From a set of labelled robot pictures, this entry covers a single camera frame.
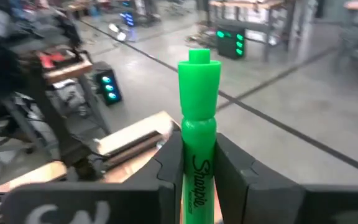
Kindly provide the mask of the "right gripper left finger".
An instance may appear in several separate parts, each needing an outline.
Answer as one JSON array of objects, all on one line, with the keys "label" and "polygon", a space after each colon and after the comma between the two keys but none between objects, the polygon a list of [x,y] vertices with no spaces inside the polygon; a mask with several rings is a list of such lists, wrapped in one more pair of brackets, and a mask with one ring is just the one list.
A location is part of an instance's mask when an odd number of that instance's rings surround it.
[{"label": "right gripper left finger", "polygon": [[150,160],[125,184],[143,190],[132,194],[124,224],[180,224],[183,181],[181,132],[172,133]]}]

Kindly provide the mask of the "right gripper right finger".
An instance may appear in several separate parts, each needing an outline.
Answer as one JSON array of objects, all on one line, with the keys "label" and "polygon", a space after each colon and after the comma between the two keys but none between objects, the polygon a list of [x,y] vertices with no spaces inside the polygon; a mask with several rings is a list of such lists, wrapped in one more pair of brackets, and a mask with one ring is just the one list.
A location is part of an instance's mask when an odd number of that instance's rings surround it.
[{"label": "right gripper right finger", "polygon": [[295,224],[305,191],[217,135],[214,175],[224,224]]}]

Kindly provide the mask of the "green marker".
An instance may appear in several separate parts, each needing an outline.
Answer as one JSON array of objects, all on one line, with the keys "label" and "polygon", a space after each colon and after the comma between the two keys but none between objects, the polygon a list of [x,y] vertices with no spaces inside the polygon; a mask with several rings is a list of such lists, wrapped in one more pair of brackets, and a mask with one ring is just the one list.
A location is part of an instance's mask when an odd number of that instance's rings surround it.
[{"label": "green marker", "polygon": [[209,49],[190,49],[178,63],[184,147],[183,224],[214,223],[215,119],[221,62]]}]

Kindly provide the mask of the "computer tower green lights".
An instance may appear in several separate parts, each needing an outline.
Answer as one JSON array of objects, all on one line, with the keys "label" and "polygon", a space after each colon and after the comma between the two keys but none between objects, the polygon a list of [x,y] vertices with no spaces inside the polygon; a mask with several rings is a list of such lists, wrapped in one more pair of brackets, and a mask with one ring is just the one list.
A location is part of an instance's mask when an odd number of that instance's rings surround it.
[{"label": "computer tower green lights", "polygon": [[237,60],[246,55],[245,29],[237,26],[217,26],[217,50],[220,56]]}]

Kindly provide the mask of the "wooden workbench grey legs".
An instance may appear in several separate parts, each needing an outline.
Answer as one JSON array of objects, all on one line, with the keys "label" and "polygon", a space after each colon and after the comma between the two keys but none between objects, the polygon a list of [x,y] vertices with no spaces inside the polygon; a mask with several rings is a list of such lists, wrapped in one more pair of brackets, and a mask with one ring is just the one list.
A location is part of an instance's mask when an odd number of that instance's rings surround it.
[{"label": "wooden workbench grey legs", "polygon": [[49,72],[44,72],[40,59],[34,53],[17,59],[19,78],[25,85],[24,93],[35,100],[46,123],[51,127],[58,141],[60,160],[66,166],[87,162],[91,149],[69,131],[63,116],[52,105],[52,102],[45,94],[48,85],[70,78],[77,78],[99,126],[106,134],[110,133],[110,128],[99,110],[96,96],[92,92],[85,76],[92,71],[93,64],[89,60],[86,51],[82,51],[80,57],[83,58],[82,62]]}]

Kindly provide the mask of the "red box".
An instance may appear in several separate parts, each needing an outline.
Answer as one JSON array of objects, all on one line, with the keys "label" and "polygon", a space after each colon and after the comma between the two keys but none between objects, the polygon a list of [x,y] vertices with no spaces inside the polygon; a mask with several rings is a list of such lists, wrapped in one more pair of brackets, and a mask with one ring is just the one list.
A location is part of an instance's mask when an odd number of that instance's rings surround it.
[{"label": "red box", "polygon": [[42,67],[46,70],[56,70],[63,68],[71,63],[70,58],[65,58],[63,54],[55,53],[39,53],[39,59]]}]

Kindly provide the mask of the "black left frame rails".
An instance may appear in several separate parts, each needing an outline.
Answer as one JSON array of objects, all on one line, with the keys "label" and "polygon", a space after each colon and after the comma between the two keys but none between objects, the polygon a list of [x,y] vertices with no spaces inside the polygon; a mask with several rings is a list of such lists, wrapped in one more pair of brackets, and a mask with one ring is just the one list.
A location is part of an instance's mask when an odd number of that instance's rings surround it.
[{"label": "black left frame rails", "polygon": [[103,167],[106,170],[113,169],[118,165],[133,159],[143,152],[155,148],[159,140],[163,140],[163,135],[157,131],[147,133],[115,150],[107,153],[106,159],[103,159]]}]

